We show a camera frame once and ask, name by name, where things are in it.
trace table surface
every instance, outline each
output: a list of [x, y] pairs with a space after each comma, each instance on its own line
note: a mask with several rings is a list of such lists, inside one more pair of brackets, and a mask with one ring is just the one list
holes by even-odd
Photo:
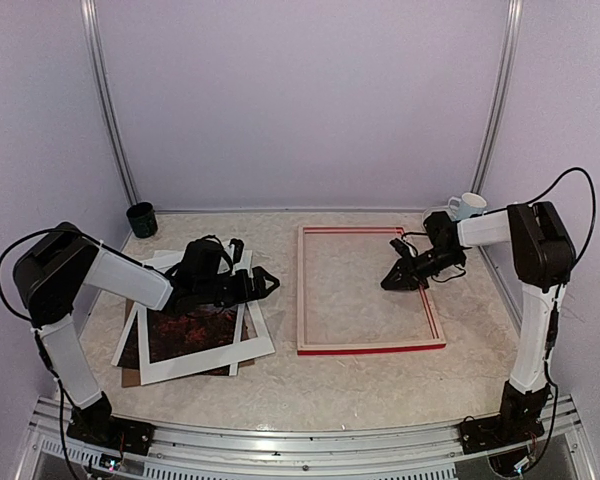
[[206, 234], [241, 238], [253, 250], [253, 265], [281, 281], [260, 302], [276, 353], [241, 368], [237, 377], [192, 376], [123, 389], [111, 358], [122, 333], [124, 300], [103, 292], [81, 341], [114, 412], [187, 425], [325, 431], [425, 424], [497, 411], [517, 335], [475, 250], [467, 251], [465, 277], [433, 284], [428, 291], [446, 348], [365, 356], [296, 353], [298, 227], [390, 225], [408, 231], [420, 230], [420, 220], [419, 214], [402, 213], [160, 215], [158, 233], [146, 240], [132, 238], [124, 252], [146, 259], [156, 250], [183, 250]]

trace wooden frame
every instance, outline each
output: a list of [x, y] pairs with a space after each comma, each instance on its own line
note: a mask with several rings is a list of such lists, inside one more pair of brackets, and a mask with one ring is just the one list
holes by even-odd
[[431, 329], [430, 340], [411, 340], [404, 342], [385, 342], [370, 344], [320, 344], [307, 343], [307, 326], [305, 317], [305, 251], [304, 238], [307, 234], [342, 234], [342, 233], [388, 233], [404, 234], [402, 227], [314, 227], [298, 228], [298, 355], [360, 355], [369, 353], [410, 352], [416, 350], [435, 350], [447, 345], [442, 325], [440, 325], [435, 307], [429, 301], [427, 293], [420, 288], [420, 297]]

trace mug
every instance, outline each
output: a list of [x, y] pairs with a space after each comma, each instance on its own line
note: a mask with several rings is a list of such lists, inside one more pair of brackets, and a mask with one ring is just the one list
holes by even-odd
[[451, 197], [447, 208], [453, 220], [465, 220], [474, 215], [482, 215], [487, 208], [487, 201], [478, 194], [466, 192], [460, 198]]

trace white photo mat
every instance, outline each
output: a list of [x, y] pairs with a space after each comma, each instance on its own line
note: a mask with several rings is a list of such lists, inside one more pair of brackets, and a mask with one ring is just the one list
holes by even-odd
[[[182, 259], [184, 252], [171, 253], [158, 258], [147, 260], [144, 263], [151, 265], [156, 269], [163, 270], [169, 268]], [[235, 269], [247, 268], [251, 266], [250, 250], [245, 250], [241, 261], [235, 265]], [[149, 338], [147, 328], [147, 309], [134, 303], [129, 320], [125, 325], [123, 335], [118, 343], [113, 364], [116, 365], [124, 349], [126, 338], [131, 331], [132, 320], [136, 316], [138, 322], [138, 348], [140, 357], [140, 380], [142, 385], [161, 382], [178, 378], [182, 376], [192, 375], [195, 373], [212, 370], [215, 368], [230, 365], [229, 373], [235, 375], [240, 362], [251, 360], [264, 355], [275, 353], [273, 342], [269, 336], [269, 331], [264, 322], [260, 306], [257, 301], [247, 303], [249, 313], [256, 332], [256, 338], [250, 338], [244, 341], [241, 340], [242, 323], [244, 321], [244, 304], [238, 306], [238, 317], [236, 329], [234, 331], [234, 344], [225, 345], [222, 347], [205, 350], [202, 352], [184, 355], [182, 357], [173, 358], [157, 363], [149, 362]]]
[[[224, 242], [223, 246], [224, 246], [227, 254], [231, 258], [233, 258], [234, 246], [230, 245], [229, 242]], [[145, 261], [143, 263], [145, 265], [150, 265], [153, 268], [155, 268], [156, 270], [159, 270], [164, 273], [169, 267], [171, 267], [172, 265], [175, 265], [180, 260], [182, 260], [183, 255], [184, 255], [183, 251], [178, 252], [175, 250], [156, 250], [153, 254], [153, 258], [148, 261]], [[243, 252], [240, 262], [238, 262], [235, 265], [235, 267], [247, 268], [247, 269], [251, 268], [251, 255], [252, 255], [251, 250], [247, 250], [247, 251]], [[223, 259], [220, 266], [218, 267], [218, 273], [222, 273], [222, 272], [226, 271], [228, 268], [229, 268], [228, 265], [226, 264], [226, 262]], [[127, 344], [127, 339], [129, 338], [129, 333], [131, 332], [133, 325], [137, 321], [136, 316], [138, 315], [138, 307], [140, 307], [140, 306], [141, 305], [134, 302], [131, 310], [129, 311], [127, 321], [125, 322], [124, 329], [122, 330], [122, 335], [120, 336], [120, 341], [118, 342], [116, 351], [113, 355], [113, 359], [111, 360], [111, 364], [114, 367], [117, 367], [120, 363], [120, 357], [122, 356], [122, 353], [124, 352], [124, 347]], [[242, 325], [244, 324], [244, 310], [245, 310], [245, 308], [244, 308], [243, 304], [238, 306], [238, 311], [237, 311], [237, 315], [236, 315], [236, 330], [235, 330], [234, 336], [233, 336], [234, 343], [240, 342], [242, 340]], [[230, 377], [235, 377], [238, 374], [238, 367], [239, 367], [239, 364], [237, 364], [237, 363], [231, 364], [229, 366], [229, 376]]]

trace wire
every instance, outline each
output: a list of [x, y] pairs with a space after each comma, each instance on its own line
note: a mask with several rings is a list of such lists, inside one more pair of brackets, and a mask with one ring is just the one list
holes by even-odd
[[58, 387], [60, 388], [60, 443], [62, 443], [62, 453], [64, 454], [64, 461], [67, 464], [67, 468], [69, 469], [69, 473], [75, 480], [80, 480], [78, 475], [76, 475], [75, 470], [73, 470], [73, 466], [71, 465], [71, 460], [69, 460], [69, 453], [67, 452], [67, 442], [64, 438], [64, 397], [66, 395], [64, 390], [64, 385], [62, 385], [62, 380], [57, 379]]
[[[162, 272], [160, 272], [159, 270], [156, 270], [155, 268], [149, 266], [149, 265], [143, 265], [142, 263], [138, 262], [137, 260], [134, 260], [131, 257], [128, 257], [127, 255], [125, 255], [122, 252], [119, 252], [118, 250], [116, 250], [115, 248], [112, 248], [102, 242], [100, 242], [100, 240], [96, 240], [95, 238], [93, 238], [91, 235], [88, 235], [86, 233], [83, 233], [79, 230], [72, 230], [69, 228], [45, 228], [43, 230], [38, 230], [37, 232], [33, 232], [30, 233], [28, 235], [25, 235], [24, 237], [16, 240], [15, 242], [13, 242], [11, 245], [9, 245], [1, 254], [0, 254], [0, 271], [2, 269], [2, 263], [4, 262], [4, 259], [6, 258], [6, 256], [16, 247], [22, 245], [24, 242], [31, 240], [32, 238], [35, 237], [39, 237], [41, 235], [46, 235], [49, 233], [71, 233], [74, 235], [78, 235], [80, 237], [86, 238], [87, 240], [93, 242], [94, 244], [102, 247], [104, 250], [124, 259], [127, 260], [131, 263], [133, 263], [134, 265], [138, 265], [141, 267], [144, 267], [148, 270], [153, 270], [155, 272], [158, 272], [160, 275], [164, 276], [164, 274]], [[15, 315], [16, 317], [22, 319], [22, 320], [26, 320], [28, 322], [31, 322], [31, 318], [27, 317], [26, 315], [18, 312], [15, 308], [13, 308], [11, 306], [11, 304], [9, 303], [9, 301], [7, 300], [6, 295], [4, 294], [4, 291], [2, 289], [2, 282], [0, 281], [0, 300], [2, 300], [2, 303], [4, 304], [5, 307], [7, 307], [7, 310], [9, 310], [13, 315]]]
[[[532, 204], [534, 202], [537, 202], [538, 200], [540, 200], [541, 198], [543, 198], [545, 195], [547, 195], [551, 190], [553, 190], [555, 188], [555, 186], [565, 176], [567, 176], [568, 174], [570, 174], [572, 172], [580, 172], [580, 173], [582, 173], [585, 176], [585, 178], [587, 179], [587, 183], [589, 184], [589, 190], [591, 191], [591, 221], [589, 222], [589, 231], [587, 232], [587, 238], [585, 239], [584, 244], [582, 245], [582, 248], [580, 249], [580, 253], [576, 257], [575, 261], [573, 262], [573, 267], [571, 267], [573, 269], [580, 262], [580, 260], [582, 259], [584, 253], [587, 251], [587, 248], [589, 247], [589, 242], [591, 242], [591, 237], [593, 236], [593, 230], [594, 230], [595, 224], [596, 224], [596, 215], [597, 215], [597, 210], [598, 210], [598, 202], [597, 202], [597, 199], [596, 199], [596, 189], [595, 189], [595, 186], [593, 185], [593, 180], [591, 179], [591, 175], [589, 175], [589, 172], [587, 172], [582, 167], [571, 167], [571, 168], [568, 168], [564, 172], [562, 172], [560, 175], [558, 175], [558, 178], [556, 178], [553, 181], [553, 183], [551, 185], [549, 185], [549, 187], [544, 192], [542, 192], [540, 195], [537, 195], [536, 197], [534, 197], [531, 200], [529, 200], [527, 202], [524, 202], [524, 203], [525, 204]], [[504, 211], [506, 209], [507, 209], [507, 207], [498, 208], [496, 210], [491, 210], [491, 211], [485, 213], [485, 215], [491, 215], [492, 213], [502, 212], [502, 211]]]
[[408, 237], [409, 235], [416, 235], [416, 236], [420, 236], [420, 237], [426, 237], [427, 233], [426, 232], [405, 232], [405, 233], [402, 234], [402, 238]]
[[417, 257], [417, 256], [420, 254], [420, 252], [418, 251], [418, 248], [417, 248], [417, 247], [416, 247], [416, 246], [415, 246], [413, 243], [411, 243], [411, 242], [408, 242], [408, 241], [406, 240], [406, 238], [407, 238], [409, 235], [420, 236], [420, 237], [426, 237], [426, 236], [427, 236], [427, 234], [426, 234], [425, 232], [405, 232], [405, 233], [403, 233], [402, 235], [400, 235], [400, 240], [402, 240], [402, 242], [403, 242], [404, 244], [406, 244], [406, 245], [407, 245], [407, 246], [408, 246], [408, 247], [411, 249], [411, 254], [412, 254], [414, 257]]
[[456, 278], [464, 277], [467, 274], [467, 271], [464, 268], [459, 267], [458, 265], [454, 265], [454, 267], [460, 270], [460, 273], [458, 275], [453, 275], [449, 278], [445, 278], [444, 280], [438, 280], [436, 277], [431, 277], [431, 280], [433, 280], [436, 283], [447, 283], [451, 280], [455, 280]]

